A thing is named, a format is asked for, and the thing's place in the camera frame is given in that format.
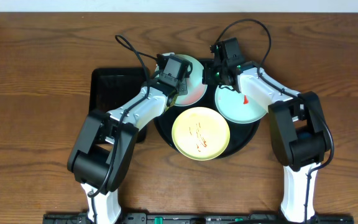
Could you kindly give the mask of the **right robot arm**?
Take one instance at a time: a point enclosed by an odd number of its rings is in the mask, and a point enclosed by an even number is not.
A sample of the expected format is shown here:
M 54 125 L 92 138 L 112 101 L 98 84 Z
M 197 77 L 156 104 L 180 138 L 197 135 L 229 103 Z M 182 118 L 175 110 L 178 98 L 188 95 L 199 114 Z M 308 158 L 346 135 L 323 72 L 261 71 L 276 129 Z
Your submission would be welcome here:
M 206 64 L 203 83 L 242 93 L 268 113 L 273 153 L 284 169 L 281 213 L 290 223 L 311 223 L 316 174 L 333 159 L 325 152 L 334 152 L 318 96 L 291 90 L 247 61 L 235 37 L 217 39 L 210 51 L 214 60 Z

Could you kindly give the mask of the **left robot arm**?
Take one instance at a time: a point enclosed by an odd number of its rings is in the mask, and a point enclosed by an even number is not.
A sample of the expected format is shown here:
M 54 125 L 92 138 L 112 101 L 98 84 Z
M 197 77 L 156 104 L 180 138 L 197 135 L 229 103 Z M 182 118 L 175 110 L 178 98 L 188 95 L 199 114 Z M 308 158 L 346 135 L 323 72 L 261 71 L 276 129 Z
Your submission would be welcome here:
M 139 131 L 187 93 L 193 64 L 175 54 L 157 78 L 147 78 L 140 92 L 124 105 L 88 113 L 68 158 L 67 169 L 87 194 L 88 223 L 116 223 L 121 214 L 117 190 L 131 162 Z

